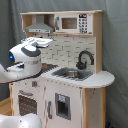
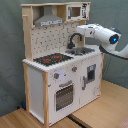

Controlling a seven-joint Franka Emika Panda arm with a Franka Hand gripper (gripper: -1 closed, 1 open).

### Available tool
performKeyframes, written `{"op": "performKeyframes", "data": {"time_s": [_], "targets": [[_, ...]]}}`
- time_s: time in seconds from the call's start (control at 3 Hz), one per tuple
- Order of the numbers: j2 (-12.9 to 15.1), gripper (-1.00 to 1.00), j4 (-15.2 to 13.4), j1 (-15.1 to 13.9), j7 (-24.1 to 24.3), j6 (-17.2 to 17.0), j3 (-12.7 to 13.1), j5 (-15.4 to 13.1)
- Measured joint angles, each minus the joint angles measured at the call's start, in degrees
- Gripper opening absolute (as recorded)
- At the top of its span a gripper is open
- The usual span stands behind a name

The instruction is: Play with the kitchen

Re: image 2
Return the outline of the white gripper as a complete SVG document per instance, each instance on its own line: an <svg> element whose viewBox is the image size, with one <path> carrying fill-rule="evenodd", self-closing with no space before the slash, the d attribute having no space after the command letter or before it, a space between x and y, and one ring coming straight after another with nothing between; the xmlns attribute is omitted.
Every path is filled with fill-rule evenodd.
<svg viewBox="0 0 128 128"><path fill-rule="evenodd" d="M99 26L97 24L79 25L76 27L76 32L80 33L84 37L95 38L96 30L98 28L99 28Z"/></svg>

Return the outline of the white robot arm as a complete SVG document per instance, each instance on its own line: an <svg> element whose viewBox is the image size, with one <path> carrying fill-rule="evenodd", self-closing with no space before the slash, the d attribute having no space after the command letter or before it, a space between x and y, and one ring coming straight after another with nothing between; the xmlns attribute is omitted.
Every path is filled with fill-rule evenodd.
<svg viewBox="0 0 128 128"><path fill-rule="evenodd" d="M128 59L128 44L121 51L115 50L121 37L121 33L115 28L108 29L99 24L86 24L79 25L76 31L84 37L98 39L101 42L99 46L101 52Z"/></svg>

